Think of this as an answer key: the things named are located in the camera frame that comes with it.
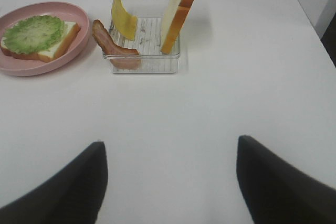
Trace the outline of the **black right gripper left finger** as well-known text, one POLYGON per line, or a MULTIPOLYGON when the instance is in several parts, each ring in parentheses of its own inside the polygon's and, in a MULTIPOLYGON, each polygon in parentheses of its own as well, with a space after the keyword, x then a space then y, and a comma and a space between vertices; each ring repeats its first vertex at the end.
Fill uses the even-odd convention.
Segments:
POLYGON ((93 142, 29 193, 1 208, 1 223, 95 223, 108 184, 104 142, 93 142))

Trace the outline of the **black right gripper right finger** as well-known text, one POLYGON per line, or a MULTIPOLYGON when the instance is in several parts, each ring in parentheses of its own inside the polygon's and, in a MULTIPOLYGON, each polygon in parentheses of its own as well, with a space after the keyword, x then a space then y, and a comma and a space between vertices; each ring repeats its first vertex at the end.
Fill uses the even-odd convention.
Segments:
POLYGON ((254 223, 335 223, 335 189, 254 138, 238 138, 236 174, 254 223))

